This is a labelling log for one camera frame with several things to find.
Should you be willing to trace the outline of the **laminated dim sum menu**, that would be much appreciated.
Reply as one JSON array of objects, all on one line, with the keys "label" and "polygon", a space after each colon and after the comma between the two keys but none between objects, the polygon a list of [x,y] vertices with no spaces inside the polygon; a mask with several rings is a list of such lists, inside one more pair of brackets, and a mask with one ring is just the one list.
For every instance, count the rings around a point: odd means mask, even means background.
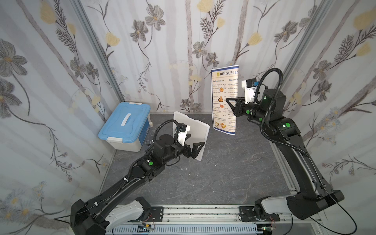
[{"label": "laminated dim sum menu", "polygon": [[238,79],[238,65],[211,70],[213,128],[228,135],[236,133],[236,117],[226,99],[238,97]]}]

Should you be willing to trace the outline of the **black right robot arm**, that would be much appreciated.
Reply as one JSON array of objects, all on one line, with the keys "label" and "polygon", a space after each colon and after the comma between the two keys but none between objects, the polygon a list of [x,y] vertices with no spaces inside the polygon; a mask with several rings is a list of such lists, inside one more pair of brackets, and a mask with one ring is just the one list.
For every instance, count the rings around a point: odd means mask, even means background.
[{"label": "black right robot arm", "polygon": [[235,117],[246,116],[247,120],[259,126],[261,134],[274,143],[286,159],[298,183],[295,195],[266,196],[255,201],[253,215],[266,220],[274,213],[289,213],[300,220],[344,200],[344,194],[335,190],[325,180],[309,155],[296,123],[283,116],[286,96],[281,92],[283,72],[278,68],[267,70],[261,77],[263,82],[272,72],[278,74],[275,89],[266,89],[260,100],[246,102],[245,98],[227,98]]}]

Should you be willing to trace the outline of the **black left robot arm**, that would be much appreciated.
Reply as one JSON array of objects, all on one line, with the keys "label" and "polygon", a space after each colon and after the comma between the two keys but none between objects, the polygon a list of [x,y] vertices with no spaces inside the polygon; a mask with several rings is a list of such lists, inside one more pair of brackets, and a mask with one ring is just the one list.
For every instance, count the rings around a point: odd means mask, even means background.
[{"label": "black left robot arm", "polygon": [[120,206],[129,194],[157,177],[170,161],[183,155],[197,158],[205,142],[186,144],[191,137],[188,125],[174,119],[163,122],[155,131],[153,141],[146,153],[135,160],[118,182],[98,196],[71,206],[69,225],[76,235],[104,235],[126,222],[150,219],[151,205],[138,197]]}]

